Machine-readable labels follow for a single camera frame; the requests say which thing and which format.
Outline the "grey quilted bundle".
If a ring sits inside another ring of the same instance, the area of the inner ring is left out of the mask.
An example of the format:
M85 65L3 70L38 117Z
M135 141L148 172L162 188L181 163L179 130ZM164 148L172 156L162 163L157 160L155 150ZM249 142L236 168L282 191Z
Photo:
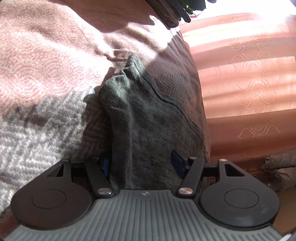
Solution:
M270 174L265 184L273 191L295 188L295 149L264 157L262 169Z

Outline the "pink patterned curtain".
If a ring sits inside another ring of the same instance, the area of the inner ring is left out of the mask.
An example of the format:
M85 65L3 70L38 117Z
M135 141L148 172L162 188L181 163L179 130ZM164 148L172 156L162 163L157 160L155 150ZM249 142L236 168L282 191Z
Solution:
M295 148L295 2L214 1L180 29L197 67L211 162Z

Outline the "black folded garment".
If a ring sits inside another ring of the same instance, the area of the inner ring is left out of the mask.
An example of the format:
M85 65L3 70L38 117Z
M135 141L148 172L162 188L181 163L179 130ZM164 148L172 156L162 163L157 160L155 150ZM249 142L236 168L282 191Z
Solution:
M167 3L176 14L177 19L184 20L186 23L191 21L191 18L196 18L195 12L201 13L206 8L204 0L168 0Z

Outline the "grey-blue garment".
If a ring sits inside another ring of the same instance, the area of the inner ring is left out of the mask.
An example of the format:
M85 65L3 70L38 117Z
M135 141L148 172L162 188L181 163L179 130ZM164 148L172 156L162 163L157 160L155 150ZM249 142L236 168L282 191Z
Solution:
M181 183L171 152L206 157L204 134L173 97L161 92L138 57L129 56L97 94L112 128L110 181L115 189L170 189Z

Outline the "pink grey bed quilt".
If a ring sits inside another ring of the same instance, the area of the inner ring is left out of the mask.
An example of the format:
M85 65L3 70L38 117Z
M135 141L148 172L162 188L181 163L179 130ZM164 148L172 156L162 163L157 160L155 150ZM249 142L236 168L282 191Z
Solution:
M104 148L95 88L137 56L160 91L204 135L200 80L179 28L146 1L1 1L1 236L17 227L10 201L63 158Z

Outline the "grey folded garment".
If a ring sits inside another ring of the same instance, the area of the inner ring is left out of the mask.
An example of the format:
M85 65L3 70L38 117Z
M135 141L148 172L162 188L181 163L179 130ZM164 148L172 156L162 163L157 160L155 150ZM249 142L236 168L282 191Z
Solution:
M161 21L167 28L176 28L179 25L177 15L167 3L167 1L146 0L155 13L160 17Z

